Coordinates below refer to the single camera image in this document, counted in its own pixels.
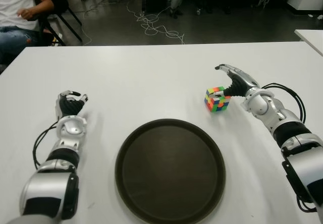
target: round tray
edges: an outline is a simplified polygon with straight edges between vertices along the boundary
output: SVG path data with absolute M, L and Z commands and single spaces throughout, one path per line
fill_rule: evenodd
M 148 223 L 196 223 L 217 206 L 225 186 L 217 145 L 180 120 L 136 129 L 122 145 L 115 170 L 121 198 Z

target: robot forearm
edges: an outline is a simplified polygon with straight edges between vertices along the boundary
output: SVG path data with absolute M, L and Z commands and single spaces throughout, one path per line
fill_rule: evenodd
M 66 98 L 69 94 L 80 95 L 73 91 L 59 95 L 56 105 L 58 141 L 22 191 L 22 217 L 9 224 L 59 223 L 72 218 L 76 212 L 79 193 L 76 170 L 86 133 L 86 120 L 77 114 L 87 101 L 87 96 L 76 101 Z
M 215 97 L 245 97 L 244 109 L 263 122 L 280 147 L 285 159 L 282 165 L 297 198 L 314 203 L 323 223 L 322 140 L 248 74 L 230 65 L 220 65 L 216 69 L 225 71 L 233 83 L 226 90 L 215 93 Z

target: rubik's cube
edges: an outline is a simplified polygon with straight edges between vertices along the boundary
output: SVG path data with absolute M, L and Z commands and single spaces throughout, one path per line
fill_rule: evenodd
M 207 108 L 210 110 L 210 112 L 225 110 L 228 107 L 229 101 L 231 98 L 230 96 L 224 96 L 219 98 L 209 97 L 210 94 L 213 94 L 214 92 L 218 92 L 222 90 L 224 90 L 224 87 L 211 88 L 206 91 L 206 96 L 204 101 Z

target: white table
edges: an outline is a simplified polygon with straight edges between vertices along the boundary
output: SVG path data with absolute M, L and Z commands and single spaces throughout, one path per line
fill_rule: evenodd
M 88 135 L 78 170 L 78 212 L 64 223 L 142 223 L 119 198 L 116 157 L 137 127 L 175 118 L 204 129 L 225 160 L 223 199 L 202 223 L 318 224 L 315 213 L 298 209 L 279 147 L 262 123 L 242 109 L 242 98 L 233 98 L 221 113 L 206 109 L 206 89 L 231 83 L 214 70 L 223 63 L 243 69 L 261 85 L 292 87 L 306 106 L 307 127 L 323 138 L 323 64 L 305 42 L 25 49 L 0 76 L 0 223 L 18 216 L 21 190 L 34 173 L 33 142 L 55 121 L 58 93 L 71 89 L 89 96 L 81 112 Z M 292 97 L 275 92 L 299 114 Z M 55 140 L 51 132 L 38 159 L 44 161 Z
M 323 56 L 323 30 L 295 30 L 295 34 Z

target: gray floor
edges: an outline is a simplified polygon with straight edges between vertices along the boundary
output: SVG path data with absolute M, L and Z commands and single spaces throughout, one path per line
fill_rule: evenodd
M 144 34 L 144 29 L 140 26 L 142 22 L 136 22 L 134 15 L 127 11 L 128 5 L 130 10 L 139 15 L 141 0 L 120 0 L 114 4 L 107 0 L 69 2 L 70 8 L 83 22 L 84 32 L 92 39 L 88 45 L 181 43 L 179 39 L 167 38 L 161 33 L 155 36 Z M 93 8 L 95 9 L 92 11 L 83 12 Z M 295 29 L 323 29 L 322 20 L 319 21 L 316 17 L 296 16 L 286 9 L 232 8 L 232 13 L 225 15 L 215 8 L 213 14 L 202 12 L 198 16 L 193 1 L 184 1 L 181 9 L 184 15 L 177 20 L 172 19 L 168 12 L 162 13 L 154 26 L 164 25 L 168 30 L 185 34 L 185 44 L 298 41 L 299 37 L 294 34 Z M 69 13 L 64 17 L 83 39 L 83 43 L 79 42 L 60 19 L 52 20 L 53 28 L 63 34 L 63 40 L 67 45 L 79 46 L 90 41 Z

